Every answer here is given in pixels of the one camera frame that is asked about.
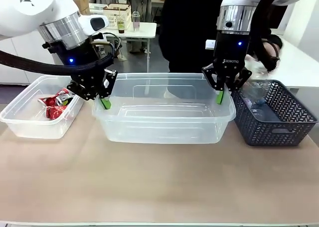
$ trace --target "clear plastic container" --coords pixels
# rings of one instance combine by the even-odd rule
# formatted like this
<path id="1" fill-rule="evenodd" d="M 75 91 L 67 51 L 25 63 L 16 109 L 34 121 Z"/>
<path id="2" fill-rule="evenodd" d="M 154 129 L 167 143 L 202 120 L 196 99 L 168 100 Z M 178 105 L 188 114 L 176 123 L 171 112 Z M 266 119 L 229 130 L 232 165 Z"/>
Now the clear plastic container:
<path id="1" fill-rule="evenodd" d="M 217 143 L 236 109 L 228 91 L 221 105 L 216 96 L 202 74 L 119 74 L 111 109 L 96 99 L 93 116 L 111 141 Z"/>
<path id="2" fill-rule="evenodd" d="M 69 129 L 79 113 L 84 100 L 76 96 L 56 120 L 48 120 L 45 107 L 37 99 L 55 95 L 65 88 L 71 78 L 68 76 L 44 75 L 23 90 L 0 113 L 0 121 L 19 137 L 59 139 Z"/>

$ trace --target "tabletop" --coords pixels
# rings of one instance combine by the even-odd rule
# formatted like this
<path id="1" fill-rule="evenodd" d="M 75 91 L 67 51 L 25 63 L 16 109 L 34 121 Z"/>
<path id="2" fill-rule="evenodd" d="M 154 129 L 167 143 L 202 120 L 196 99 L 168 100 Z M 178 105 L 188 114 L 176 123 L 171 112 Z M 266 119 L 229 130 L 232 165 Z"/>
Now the tabletop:
<path id="1" fill-rule="evenodd" d="M 282 41 L 280 64 L 268 79 L 279 80 L 289 88 L 319 88 L 319 62 L 288 41 Z"/>
<path id="2" fill-rule="evenodd" d="M 0 136 L 0 220 L 41 225 L 319 223 L 319 149 L 110 142 L 85 103 L 60 140 Z"/>
<path id="3" fill-rule="evenodd" d="M 117 35 L 120 38 L 144 38 L 144 39 L 154 39 L 156 36 L 156 23 L 140 23 L 140 30 L 134 31 L 133 24 L 131 23 L 130 27 L 125 30 L 125 33 L 120 34 L 117 29 L 102 29 L 99 32 L 110 32 Z"/>
<path id="4" fill-rule="evenodd" d="M 164 5 L 164 1 L 163 0 L 152 0 L 152 7 L 157 7 L 157 8 L 161 8 Z"/>

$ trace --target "dark blue plastic basket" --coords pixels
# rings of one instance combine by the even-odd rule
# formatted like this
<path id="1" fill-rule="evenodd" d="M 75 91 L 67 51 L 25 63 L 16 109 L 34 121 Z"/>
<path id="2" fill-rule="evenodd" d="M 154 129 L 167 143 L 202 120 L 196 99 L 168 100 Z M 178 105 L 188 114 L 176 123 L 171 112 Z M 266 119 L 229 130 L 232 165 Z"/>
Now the dark blue plastic basket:
<path id="1" fill-rule="evenodd" d="M 279 81 L 252 81 L 265 87 L 268 120 L 255 118 L 241 91 L 232 93 L 235 122 L 250 146 L 297 146 L 318 122 L 317 118 Z"/>

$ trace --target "red snack wrapper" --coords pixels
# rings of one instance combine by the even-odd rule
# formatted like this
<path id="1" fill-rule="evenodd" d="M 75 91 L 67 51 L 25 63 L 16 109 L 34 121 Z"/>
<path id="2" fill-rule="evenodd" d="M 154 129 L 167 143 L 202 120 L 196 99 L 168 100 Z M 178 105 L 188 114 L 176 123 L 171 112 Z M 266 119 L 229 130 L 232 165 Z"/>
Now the red snack wrapper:
<path id="1" fill-rule="evenodd" d="M 74 98 L 74 94 L 61 94 L 56 97 L 56 103 L 58 106 L 67 106 Z"/>
<path id="2" fill-rule="evenodd" d="M 61 91 L 57 92 L 56 96 L 62 95 L 62 94 L 69 94 L 69 91 L 66 88 L 61 89 Z"/>
<path id="3" fill-rule="evenodd" d="M 38 101 L 46 106 L 55 106 L 56 97 L 39 98 Z"/>
<path id="4" fill-rule="evenodd" d="M 58 117 L 61 116 L 61 114 L 64 112 L 64 110 L 67 108 L 67 106 L 51 106 L 51 107 L 46 107 L 46 117 L 55 120 Z"/>
<path id="5" fill-rule="evenodd" d="M 46 106 L 61 106 L 61 102 L 58 102 L 56 98 L 60 95 L 68 95 L 69 91 L 66 88 L 63 88 L 58 93 L 52 97 L 40 98 L 38 101 Z"/>

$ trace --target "white wall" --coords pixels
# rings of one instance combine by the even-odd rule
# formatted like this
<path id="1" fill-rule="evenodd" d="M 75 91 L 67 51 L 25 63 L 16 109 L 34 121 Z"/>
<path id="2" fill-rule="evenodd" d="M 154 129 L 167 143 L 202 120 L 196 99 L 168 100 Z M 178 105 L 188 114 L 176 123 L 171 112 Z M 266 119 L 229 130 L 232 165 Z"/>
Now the white wall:
<path id="1" fill-rule="evenodd" d="M 319 0 L 295 4 L 284 38 L 319 61 Z"/>
<path id="2" fill-rule="evenodd" d="M 284 17 L 282 18 L 279 26 L 278 26 L 278 30 L 286 30 L 287 28 L 287 25 L 288 25 L 288 22 L 291 18 L 291 15 L 294 11 L 294 7 L 295 7 L 295 4 L 290 4 L 288 7 L 287 7 L 287 10 L 284 14 Z"/>
<path id="3" fill-rule="evenodd" d="M 54 64 L 52 55 L 42 48 L 43 38 L 37 30 L 0 41 L 0 50 L 34 61 Z M 31 73 L 0 65 L 0 84 L 30 84 L 42 74 Z"/>

